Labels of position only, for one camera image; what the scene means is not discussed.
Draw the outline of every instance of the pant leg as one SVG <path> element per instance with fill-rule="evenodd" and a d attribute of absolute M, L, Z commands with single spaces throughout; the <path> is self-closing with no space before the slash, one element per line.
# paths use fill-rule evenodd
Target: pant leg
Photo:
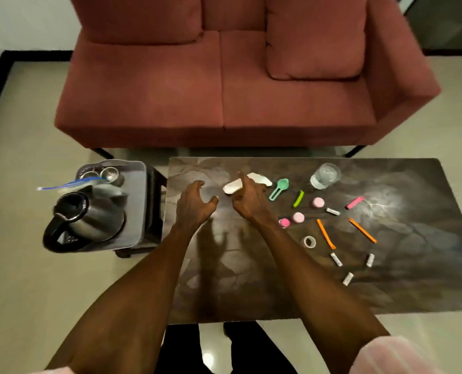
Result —
<path fill-rule="evenodd" d="M 203 363 L 197 324 L 168 326 L 154 374 L 212 374 Z"/>
<path fill-rule="evenodd" d="M 224 331 L 231 340 L 233 374 L 297 374 L 290 361 L 257 322 L 224 323 Z"/>

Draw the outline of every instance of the electric kettle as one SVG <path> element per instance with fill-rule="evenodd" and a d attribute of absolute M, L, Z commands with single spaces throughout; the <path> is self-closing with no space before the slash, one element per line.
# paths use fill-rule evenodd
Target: electric kettle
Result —
<path fill-rule="evenodd" d="M 87 186 L 58 199 L 44 232 L 44 247 L 57 253 L 76 252 L 92 242 L 109 240 L 122 230 L 123 208 L 109 197 L 94 197 L 92 188 Z M 74 239 L 60 242 L 64 232 Z"/>

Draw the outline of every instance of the orange plastic strip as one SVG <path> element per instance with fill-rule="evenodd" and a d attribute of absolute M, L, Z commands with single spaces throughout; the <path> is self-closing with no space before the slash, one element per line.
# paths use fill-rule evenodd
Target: orange plastic strip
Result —
<path fill-rule="evenodd" d="M 328 237 L 328 234 L 326 233 L 326 230 L 324 229 L 324 226 L 321 223 L 321 220 L 317 219 L 316 221 L 318 222 L 318 226 L 321 229 L 321 232 L 323 233 L 323 236 L 325 237 L 326 241 L 328 242 L 328 245 L 330 246 L 330 248 L 331 249 L 337 249 L 337 247 L 333 245 L 330 238 Z"/>
<path fill-rule="evenodd" d="M 358 223 L 357 223 L 355 220 L 353 220 L 352 218 L 350 218 L 350 219 L 349 219 L 349 222 L 351 222 L 354 226 L 356 226 L 356 228 L 357 228 L 360 232 L 362 232 L 368 239 L 370 239 L 374 244 L 377 243 L 377 241 L 375 240 L 375 238 L 373 238 L 368 232 L 366 232 L 366 230 L 365 230 L 363 227 L 359 226 Z"/>

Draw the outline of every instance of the sofa back cushion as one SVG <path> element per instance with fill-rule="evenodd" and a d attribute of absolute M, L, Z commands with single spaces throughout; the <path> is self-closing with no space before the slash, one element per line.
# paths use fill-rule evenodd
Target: sofa back cushion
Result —
<path fill-rule="evenodd" d="M 72 0 L 97 43 L 182 44 L 202 34 L 201 0 Z"/>
<path fill-rule="evenodd" d="M 205 30 L 265 31 L 264 0 L 203 0 Z"/>
<path fill-rule="evenodd" d="M 277 80 L 361 73 L 367 0 L 266 0 L 266 66 Z"/>

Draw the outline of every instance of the floor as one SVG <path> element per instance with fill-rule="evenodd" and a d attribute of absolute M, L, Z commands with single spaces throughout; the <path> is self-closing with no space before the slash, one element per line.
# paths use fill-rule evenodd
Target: floor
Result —
<path fill-rule="evenodd" d="M 462 210 L 462 58 L 432 58 L 444 92 L 357 157 L 438 157 Z M 140 257 L 57 255 L 42 248 L 56 199 L 38 186 L 64 183 L 100 159 L 53 127 L 68 63 L 17 63 L 0 99 L 0 374 L 41 370 L 88 306 Z M 115 150 L 166 173 L 176 155 L 319 156 L 328 150 Z M 391 333 L 418 343 L 446 372 L 462 374 L 462 312 L 381 316 Z M 299 320 L 260 322 L 300 374 L 327 372 Z M 231 372 L 222 325 L 201 325 L 205 362 Z"/>

